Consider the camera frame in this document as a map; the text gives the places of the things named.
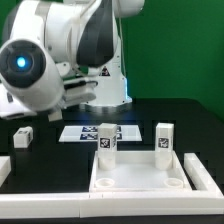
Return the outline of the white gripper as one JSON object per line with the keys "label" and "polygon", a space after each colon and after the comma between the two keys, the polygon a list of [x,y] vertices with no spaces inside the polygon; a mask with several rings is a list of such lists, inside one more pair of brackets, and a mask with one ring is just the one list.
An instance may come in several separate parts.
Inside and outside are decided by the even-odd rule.
{"label": "white gripper", "polygon": [[[62,110],[96,98],[94,89],[98,82],[94,79],[73,79],[65,81],[64,84],[65,93],[62,101],[55,108],[46,111],[50,121],[60,120]],[[39,115],[39,112],[30,110],[0,84],[0,117],[2,119],[12,120],[37,115]]]}

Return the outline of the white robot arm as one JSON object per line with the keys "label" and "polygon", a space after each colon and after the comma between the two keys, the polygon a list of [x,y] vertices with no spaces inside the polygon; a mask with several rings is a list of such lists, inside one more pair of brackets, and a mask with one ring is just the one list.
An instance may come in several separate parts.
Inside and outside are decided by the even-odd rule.
{"label": "white robot arm", "polygon": [[[93,74],[118,48],[116,20],[137,15],[145,0],[22,0],[7,15],[0,45],[0,118],[61,111],[96,98]],[[73,81],[64,78],[80,73]]]}

